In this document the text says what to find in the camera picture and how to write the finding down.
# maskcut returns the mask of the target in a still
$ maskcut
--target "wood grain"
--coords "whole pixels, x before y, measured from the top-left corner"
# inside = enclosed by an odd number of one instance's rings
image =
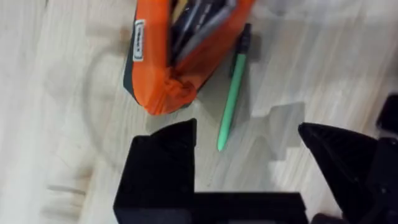
[[[340,211],[302,121],[370,136],[398,91],[398,2],[258,0],[230,139],[216,150],[231,56],[192,105],[152,117],[122,87],[135,0],[0,0],[0,223],[116,223],[133,136],[192,117],[197,191],[299,191]]]

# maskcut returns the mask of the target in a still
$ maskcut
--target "pencil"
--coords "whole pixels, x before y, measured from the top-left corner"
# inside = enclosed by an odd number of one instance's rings
[[[228,98],[224,109],[223,119],[221,120],[220,132],[218,133],[217,148],[222,151],[228,140],[229,129],[233,120],[235,105],[238,100],[239,87],[241,86],[242,76],[246,65],[246,55],[249,51],[251,41],[251,24],[246,24],[238,40],[236,48],[236,60],[233,70],[232,82],[229,87]]]

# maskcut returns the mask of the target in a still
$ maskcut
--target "pencil case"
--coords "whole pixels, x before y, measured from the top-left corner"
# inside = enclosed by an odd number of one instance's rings
[[[191,103],[243,30],[255,0],[137,0],[124,87],[149,114]]]

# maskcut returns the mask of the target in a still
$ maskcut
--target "green pencil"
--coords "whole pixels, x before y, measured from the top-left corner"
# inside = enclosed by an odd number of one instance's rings
[[[224,149],[228,140],[229,129],[233,120],[235,105],[238,100],[239,87],[241,86],[242,76],[246,65],[246,55],[249,51],[250,41],[251,24],[246,24],[236,47],[236,61],[233,70],[232,82],[231,86],[229,87],[223,119],[221,120],[220,132],[218,133],[217,148],[219,151]]]

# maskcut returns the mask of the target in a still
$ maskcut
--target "green pen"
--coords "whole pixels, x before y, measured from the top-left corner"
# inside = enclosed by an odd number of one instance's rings
[[[246,24],[236,46],[236,60],[234,64],[232,82],[231,86],[229,87],[223,119],[221,120],[220,132],[218,133],[217,148],[219,151],[224,149],[224,146],[228,140],[229,128],[231,127],[235,105],[238,100],[239,87],[241,86],[244,67],[246,65],[246,55],[249,51],[250,41],[251,24]]]

